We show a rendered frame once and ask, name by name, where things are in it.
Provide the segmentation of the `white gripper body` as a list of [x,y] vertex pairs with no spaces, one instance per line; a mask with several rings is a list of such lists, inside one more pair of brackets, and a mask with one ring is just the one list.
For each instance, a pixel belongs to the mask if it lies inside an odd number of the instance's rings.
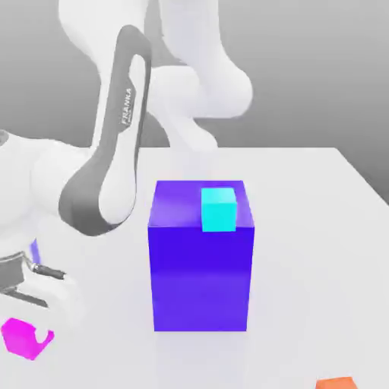
[[84,301],[77,283],[68,275],[62,280],[28,273],[19,293],[43,300],[47,306],[0,293],[0,318],[17,318],[39,330],[73,330],[84,319]]

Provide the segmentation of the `small magenta cube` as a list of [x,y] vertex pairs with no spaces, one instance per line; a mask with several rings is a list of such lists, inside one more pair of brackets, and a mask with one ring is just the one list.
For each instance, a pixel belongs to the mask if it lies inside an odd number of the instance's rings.
[[36,327],[16,318],[9,318],[0,327],[0,332],[7,351],[31,361],[34,361],[55,338],[54,331],[48,330],[44,340],[38,341]]

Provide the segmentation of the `small cyan cube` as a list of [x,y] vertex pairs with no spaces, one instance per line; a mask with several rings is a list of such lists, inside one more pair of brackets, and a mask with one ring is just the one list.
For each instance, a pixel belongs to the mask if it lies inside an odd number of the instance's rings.
[[237,200],[233,188],[201,189],[201,228],[203,232],[235,232]]

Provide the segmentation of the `small orange cube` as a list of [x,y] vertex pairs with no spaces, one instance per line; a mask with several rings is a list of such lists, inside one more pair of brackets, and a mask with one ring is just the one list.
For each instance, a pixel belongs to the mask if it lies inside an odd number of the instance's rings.
[[352,377],[323,378],[316,381],[315,389],[358,389]]

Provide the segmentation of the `large blue box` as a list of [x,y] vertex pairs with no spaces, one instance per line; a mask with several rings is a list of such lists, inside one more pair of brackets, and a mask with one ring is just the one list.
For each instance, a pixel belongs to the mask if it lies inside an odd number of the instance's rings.
[[[232,232],[205,232],[202,188],[231,188]],[[156,331],[244,331],[255,223],[241,181],[159,180],[147,226]]]

